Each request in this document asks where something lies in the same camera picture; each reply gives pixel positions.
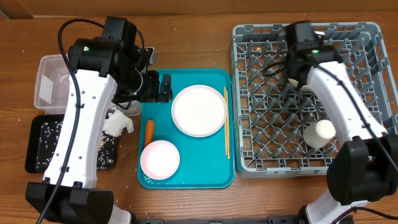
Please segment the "white tissue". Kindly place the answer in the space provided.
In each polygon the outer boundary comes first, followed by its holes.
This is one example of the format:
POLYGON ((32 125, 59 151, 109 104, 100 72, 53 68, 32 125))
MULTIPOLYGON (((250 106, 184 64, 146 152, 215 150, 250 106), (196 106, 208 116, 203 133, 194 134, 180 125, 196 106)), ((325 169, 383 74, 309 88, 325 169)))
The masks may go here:
POLYGON ((127 129, 128 133, 132 133, 134 131, 131 118, 128 118, 119 110, 115 110, 113 113, 108 113, 108 118, 105 119, 103 126, 103 131, 106 134, 119 137, 122 135, 124 128, 127 129))

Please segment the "white plastic cup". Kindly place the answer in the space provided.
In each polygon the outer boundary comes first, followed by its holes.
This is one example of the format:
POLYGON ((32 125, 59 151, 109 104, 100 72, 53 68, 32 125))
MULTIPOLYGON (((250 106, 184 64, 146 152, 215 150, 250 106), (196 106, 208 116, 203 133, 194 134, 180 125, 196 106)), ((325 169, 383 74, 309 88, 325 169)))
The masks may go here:
POLYGON ((307 126, 303 130, 303 139, 310 147, 322 148, 335 134, 336 130, 333 123, 327 119, 323 119, 307 126))

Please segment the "cream bowl with food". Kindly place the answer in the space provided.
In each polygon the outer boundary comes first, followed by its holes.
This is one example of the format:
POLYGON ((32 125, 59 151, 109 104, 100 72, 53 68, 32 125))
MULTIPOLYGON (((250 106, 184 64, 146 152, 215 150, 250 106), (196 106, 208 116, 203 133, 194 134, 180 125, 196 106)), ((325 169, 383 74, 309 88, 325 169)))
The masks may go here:
POLYGON ((307 90, 309 90, 309 87, 308 87, 306 81, 298 81, 298 80, 295 80, 293 78, 289 78, 288 81, 289 81, 289 83, 291 83, 294 86, 294 90, 295 91, 299 91, 299 90, 307 91, 307 90))

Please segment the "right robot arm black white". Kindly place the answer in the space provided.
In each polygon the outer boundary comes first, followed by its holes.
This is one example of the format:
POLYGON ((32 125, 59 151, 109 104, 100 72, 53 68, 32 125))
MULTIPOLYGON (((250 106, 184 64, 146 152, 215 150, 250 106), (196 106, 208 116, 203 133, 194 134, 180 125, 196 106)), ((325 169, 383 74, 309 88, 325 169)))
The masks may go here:
POLYGON ((286 78, 308 86, 336 129, 338 154, 326 172, 328 188, 300 209, 296 223, 352 223, 347 216, 397 190, 397 136, 389 134, 352 85, 339 52, 323 43, 310 21, 285 27, 286 78))

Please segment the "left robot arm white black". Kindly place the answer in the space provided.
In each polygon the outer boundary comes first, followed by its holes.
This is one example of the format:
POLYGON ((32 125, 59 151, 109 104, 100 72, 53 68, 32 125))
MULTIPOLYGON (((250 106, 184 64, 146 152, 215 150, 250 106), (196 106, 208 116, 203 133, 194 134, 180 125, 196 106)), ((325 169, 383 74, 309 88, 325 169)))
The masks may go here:
POLYGON ((126 18, 106 18, 102 34, 77 39, 61 55, 70 74, 68 103, 55 152, 41 182, 27 184, 25 198, 39 220, 57 223, 136 223, 135 214, 98 190, 97 159, 111 103, 166 103, 170 75, 151 70, 154 49, 137 45, 140 30, 126 18))

